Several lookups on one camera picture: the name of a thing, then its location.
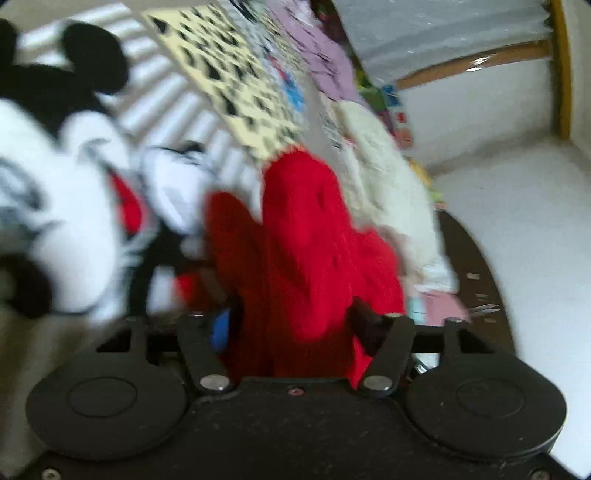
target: red fabric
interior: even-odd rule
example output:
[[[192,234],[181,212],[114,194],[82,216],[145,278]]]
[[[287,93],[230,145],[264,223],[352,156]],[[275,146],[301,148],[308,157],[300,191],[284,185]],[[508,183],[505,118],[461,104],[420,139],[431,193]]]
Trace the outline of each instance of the red fabric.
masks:
[[[175,278],[177,294],[192,311],[211,312],[218,305],[207,293],[199,273],[185,273]]]
[[[141,203],[138,196],[114,170],[109,172],[109,179],[119,199],[119,218],[127,236],[132,237],[140,231],[144,223]]]
[[[348,377],[371,360],[345,320],[355,296],[404,312],[392,249],[351,227],[334,173],[305,151],[266,171],[263,225],[229,193],[214,194],[206,232],[219,278],[244,302],[225,362],[234,377]]]

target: purple fabric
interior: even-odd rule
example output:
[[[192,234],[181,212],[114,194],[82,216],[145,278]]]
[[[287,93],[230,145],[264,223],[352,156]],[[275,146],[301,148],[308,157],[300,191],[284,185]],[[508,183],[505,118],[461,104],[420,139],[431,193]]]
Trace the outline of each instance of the purple fabric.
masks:
[[[308,64],[317,87],[331,100],[366,105],[355,86],[353,66],[340,45],[318,27],[300,22],[281,1],[270,2],[269,8]]]

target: round black disc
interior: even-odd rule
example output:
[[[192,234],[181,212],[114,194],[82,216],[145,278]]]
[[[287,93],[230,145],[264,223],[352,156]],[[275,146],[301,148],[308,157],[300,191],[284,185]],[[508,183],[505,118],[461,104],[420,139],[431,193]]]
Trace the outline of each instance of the round black disc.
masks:
[[[128,353],[90,353],[37,384],[27,419],[53,451],[116,459],[165,439],[186,401],[181,382],[167,370]]]
[[[431,439],[476,459],[546,451],[566,418],[562,393],[509,355],[460,355],[420,375],[405,402]]]

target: metal bolt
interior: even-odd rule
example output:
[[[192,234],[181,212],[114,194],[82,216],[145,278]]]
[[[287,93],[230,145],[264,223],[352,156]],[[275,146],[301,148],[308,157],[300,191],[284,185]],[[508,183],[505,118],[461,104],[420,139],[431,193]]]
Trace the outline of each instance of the metal bolt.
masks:
[[[54,468],[46,468],[41,472],[41,480],[61,480],[61,474]]]
[[[551,476],[546,470],[535,470],[530,475],[530,480],[550,480]]]
[[[301,387],[292,387],[290,388],[287,393],[292,397],[301,397],[306,391]]]
[[[383,375],[371,375],[363,381],[363,386],[376,392],[385,392],[392,388],[392,380]]]
[[[230,386],[230,379],[225,375],[206,375],[199,383],[208,390],[223,392]]]

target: pink fabric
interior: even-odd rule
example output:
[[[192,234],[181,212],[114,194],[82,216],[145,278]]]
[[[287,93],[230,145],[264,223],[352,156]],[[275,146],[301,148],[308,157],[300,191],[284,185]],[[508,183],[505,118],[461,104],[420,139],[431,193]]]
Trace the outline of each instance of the pink fabric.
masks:
[[[340,45],[318,27],[299,21],[289,3],[272,2],[269,8],[306,61],[317,87],[331,100],[366,105],[355,85],[353,65]]]
[[[443,320],[448,317],[456,317],[466,322],[470,321],[464,305],[455,295],[433,290],[429,293],[423,293],[421,296],[423,302],[425,302],[427,325],[443,326]]]

